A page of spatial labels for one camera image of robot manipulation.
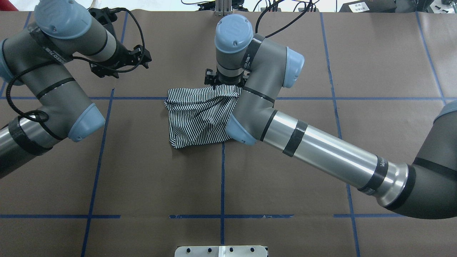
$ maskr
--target gray robot arm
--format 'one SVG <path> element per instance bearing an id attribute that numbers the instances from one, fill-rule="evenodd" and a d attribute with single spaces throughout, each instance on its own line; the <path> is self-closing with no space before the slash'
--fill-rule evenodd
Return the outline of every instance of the gray robot arm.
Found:
<path id="1" fill-rule="evenodd" d="M 35 18 L 36 22 L 19 34 L 0 41 L 0 76 L 4 81 L 42 65 L 15 82 L 26 84 L 42 106 L 38 108 L 41 112 L 21 115 L 0 130 L 0 178 L 61 140 L 68 137 L 79 142 L 104 125 L 98 108 L 62 65 L 73 58 L 73 53 L 79 52 L 112 69 L 138 62 L 138 55 L 127 51 L 75 1 L 41 0 L 35 8 Z M 147 68 L 149 53 L 143 57 L 142 64 Z M 91 66 L 99 77 L 117 76 L 113 71 L 97 68 Z"/>
<path id="2" fill-rule="evenodd" d="M 372 195 L 402 215 L 422 219 L 457 216 L 457 102 L 446 105 L 412 165 L 392 163 L 274 109 L 281 87 L 291 87 L 304 58 L 261 35 L 241 15 L 216 28 L 217 78 L 243 85 L 226 132 L 247 145 L 257 140 Z"/>

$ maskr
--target white label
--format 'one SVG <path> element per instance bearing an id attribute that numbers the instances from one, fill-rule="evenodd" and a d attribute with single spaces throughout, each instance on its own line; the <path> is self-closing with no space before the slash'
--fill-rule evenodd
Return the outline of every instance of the white label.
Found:
<path id="1" fill-rule="evenodd" d="M 349 5 L 349 8 L 352 12 L 363 12 L 370 10 L 365 2 Z"/>

